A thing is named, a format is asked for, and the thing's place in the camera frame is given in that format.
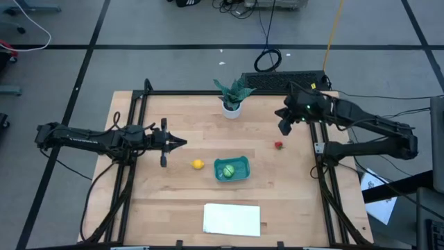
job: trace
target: green ball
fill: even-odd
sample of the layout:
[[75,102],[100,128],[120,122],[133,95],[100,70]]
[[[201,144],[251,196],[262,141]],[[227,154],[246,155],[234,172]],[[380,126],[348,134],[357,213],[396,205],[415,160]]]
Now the green ball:
[[234,175],[234,167],[233,167],[232,165],[226,165],[226,166],[223,168],[223,175],[224,175],[226,178],[231,178],[231,177],[233,177],[233,175]]

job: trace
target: keyboard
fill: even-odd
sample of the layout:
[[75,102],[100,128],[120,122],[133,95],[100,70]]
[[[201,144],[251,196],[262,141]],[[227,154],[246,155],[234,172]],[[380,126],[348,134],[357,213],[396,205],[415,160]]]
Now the keyboard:
[[314,83],[317,90],[328,90],[328,84],[323,80],[324,71],[305,72],[266,72],[245,73],[246,87],[257,88],[257,90],[268,90],[276,92],[288,92],[290,81],[311,89]]
[[444,250],[444,223],[426,219],[429,250]]

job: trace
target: white pot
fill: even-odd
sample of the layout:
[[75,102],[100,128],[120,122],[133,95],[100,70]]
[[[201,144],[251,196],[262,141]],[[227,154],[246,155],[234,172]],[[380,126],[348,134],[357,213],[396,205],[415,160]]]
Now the white pot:
[[235,111],[230,111],[225,108],[222,102],[223,115],[228,119],[236,119],[241,114],[242,111],[242,103],[239,104],[239,107]]

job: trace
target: wooden table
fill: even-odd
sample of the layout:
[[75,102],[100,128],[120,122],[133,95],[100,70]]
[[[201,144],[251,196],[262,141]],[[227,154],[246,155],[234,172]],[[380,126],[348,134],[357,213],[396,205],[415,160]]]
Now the wooden table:
[[[125,125],[130,97],[131,92],[114,93],[106,128],[112,125],[116,111],[121,112],[119,124]],[[273,247],[277,241],[283,241],[286,247],[327,246],[318,180],[309,175],[315,165],[309,126],[295,124],[289,136],[282,136],[280,118],[274,111],[284,107],[283,100],[283,96],[248,97],[241,116],[229,120],[223,116],[222,103],[216,96],[149,96],[144,125],[160,125],[160,119],[166,117],[171,133],[188,140],[188,144],[167,156],[166,168],[160,167],[157,151],[148,151],[138,159],[125,245],[171,246],[183,240],[187,246]],[[348,141],[348,134],[334,126],[328,128],[328,133],[330,140]],[[278,140],[284,143],[281,151],[274,148]],[[234,183],[216,181],[214,160],[239,156],[248,157],[250,178]],[[201,170],[190,165],[198,158],[205,161]],[[342,163],[355,168],[352,158]],[[109,164],[109,158],[99,156],[94,177]],[[346,215],[367,240],[373,241],[357,174],[345,167],[336,169]],[[116,173],[117,166],[94,187],[85,235],[90,235],[108,212]],[[261,237],[204,233],[206,203],[260,206]],[[336,241],[340,242],[333,210],[332,217]]]

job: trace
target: paper sheet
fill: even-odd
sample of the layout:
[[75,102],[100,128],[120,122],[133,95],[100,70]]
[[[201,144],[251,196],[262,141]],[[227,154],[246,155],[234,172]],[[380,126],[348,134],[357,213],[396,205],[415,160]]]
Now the paper sheet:
[[203,208],[203,231],[260,237],[260,207],[207,203]]
[[[367,169],[370,173],[376,174],[375,172],[371,171],[370,169]],[[377,187],[379,185],[382,185],[383,182],[375,178],[374,176],[365,173],[364,176],[362,176],[361,179],[361,190],[367,190],[368,188]],[[366,210],[367,213],[369,213],[371,216],[379,220],[380,222],[384,224],[388,224],[390,220],[391,213],[393,212],[393,208],[395,207],[396,203],[396,197],[393,197],[391,199],[383,200],[383,201],[376,201],[372,203],[366,204]]]

